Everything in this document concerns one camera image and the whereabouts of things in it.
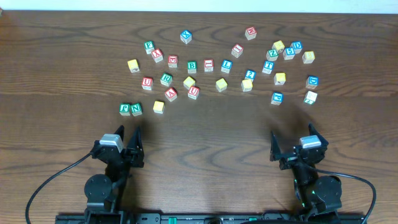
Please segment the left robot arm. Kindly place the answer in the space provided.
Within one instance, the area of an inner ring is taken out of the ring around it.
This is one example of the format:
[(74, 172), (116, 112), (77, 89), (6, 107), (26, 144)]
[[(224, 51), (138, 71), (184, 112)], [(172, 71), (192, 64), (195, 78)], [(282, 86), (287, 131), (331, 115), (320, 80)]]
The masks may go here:
[(96, 140), (90, 155), (106, 164), (104, 174), (90, 177), (84, 188), (87, 197), (85, 223), (135, 223), (131, 212), (121, 210), (121, 199), (131, 177), (130, 169), (144, 167), (141, 129), (136, 128), (127, 146), (124, 126)]

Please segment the green B block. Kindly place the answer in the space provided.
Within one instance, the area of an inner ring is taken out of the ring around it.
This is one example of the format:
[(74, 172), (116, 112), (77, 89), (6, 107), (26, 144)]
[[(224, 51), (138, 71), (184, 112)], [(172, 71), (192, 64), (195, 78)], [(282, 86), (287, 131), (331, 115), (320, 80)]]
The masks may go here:
[(188, 73), (196, 73), (197, 72), (197, 62), (196, 61), (188, 61), (187, 62), (187, 72)]

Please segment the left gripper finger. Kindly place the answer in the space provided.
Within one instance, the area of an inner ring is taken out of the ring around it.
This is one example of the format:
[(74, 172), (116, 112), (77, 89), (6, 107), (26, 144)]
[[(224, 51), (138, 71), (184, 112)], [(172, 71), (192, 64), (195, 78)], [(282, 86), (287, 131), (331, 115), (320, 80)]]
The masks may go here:
[(141, 141), (141, 129), (139, 126), (135, 129), (134, 134), (133, 134), (132, 138), (129, 140), (126, 148), (127, 149), (143, 149), (142, 141)]
[(124, 126), (120, 125), (120, 127), (115, 131), (115, 134), (119, 135), (121, 140), (124, 140)]

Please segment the green R block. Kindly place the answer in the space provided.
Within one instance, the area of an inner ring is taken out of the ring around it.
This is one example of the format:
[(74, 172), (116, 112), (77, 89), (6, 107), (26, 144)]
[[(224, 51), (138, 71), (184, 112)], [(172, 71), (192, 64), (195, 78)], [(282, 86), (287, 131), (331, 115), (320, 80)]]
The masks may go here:
[(164, 86), (170, 86), (172, 84), (173, 78), (168, 73), (163, 73), (160, 78), (160, 83)]

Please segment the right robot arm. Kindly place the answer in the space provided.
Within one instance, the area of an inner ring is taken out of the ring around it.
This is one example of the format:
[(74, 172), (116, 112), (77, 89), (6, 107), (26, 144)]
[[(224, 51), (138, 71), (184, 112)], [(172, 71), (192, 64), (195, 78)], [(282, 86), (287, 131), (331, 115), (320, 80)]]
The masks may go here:
[(271, 134), (271, 161), (279, 161), (281, 170), (291, 169), (295, 194), (303, 209), (297, 218), (305, 222), (341, 223), (337, 210), (341, 203), (341, 180), (334, 175), (319, 176), (315, 164), (325, 158), (328, 141), (308, 125), (309, 135), (300, 138), (292, 152), (283, 153), (275, 134)]

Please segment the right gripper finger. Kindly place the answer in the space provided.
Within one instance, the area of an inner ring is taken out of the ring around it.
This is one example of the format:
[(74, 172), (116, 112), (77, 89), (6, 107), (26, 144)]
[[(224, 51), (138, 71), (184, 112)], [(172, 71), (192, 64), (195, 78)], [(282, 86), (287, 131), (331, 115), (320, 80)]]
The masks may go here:
[(326, 139), (315, 129), (312, 123), (308, 124), (308, 130), (311, 136), (313, 135), (317, 136), (322, 144), (326, 144)]
[(270, 161), (280, 160), (281, 151), (275, 134), (271, 131)]

